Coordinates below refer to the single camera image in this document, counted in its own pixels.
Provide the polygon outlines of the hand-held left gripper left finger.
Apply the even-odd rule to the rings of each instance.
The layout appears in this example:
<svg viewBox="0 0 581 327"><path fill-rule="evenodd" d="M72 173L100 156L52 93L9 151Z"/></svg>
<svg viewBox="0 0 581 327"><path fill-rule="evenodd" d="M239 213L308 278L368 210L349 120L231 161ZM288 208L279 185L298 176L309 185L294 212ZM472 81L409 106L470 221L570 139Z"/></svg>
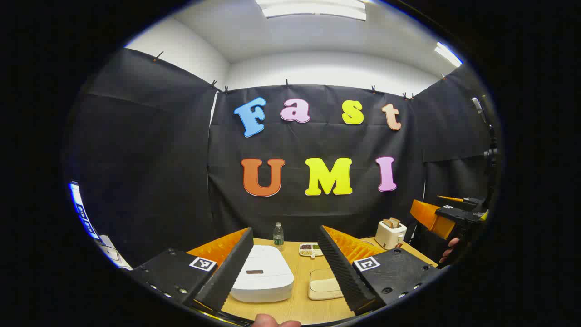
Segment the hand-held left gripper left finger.
<svg viewBox="0 0 581 327"><path fill-rule="evenodd" d="M137 283L180 306L220 311L254 245L243 228L190 251L169 248L132 270Z"/></svg>

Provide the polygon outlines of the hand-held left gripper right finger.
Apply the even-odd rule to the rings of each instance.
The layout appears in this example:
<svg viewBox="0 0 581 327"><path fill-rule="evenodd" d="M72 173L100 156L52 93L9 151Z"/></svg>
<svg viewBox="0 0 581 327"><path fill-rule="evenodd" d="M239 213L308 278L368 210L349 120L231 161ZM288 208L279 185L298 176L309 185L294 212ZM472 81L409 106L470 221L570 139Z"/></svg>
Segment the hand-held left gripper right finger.
<svg viewBox="0 0 581 327"><path fill-rule="evenodd" d="M328 226L319 231L318 246L355 315L394 306L442 274L404 248L383 251Z"/></svg>

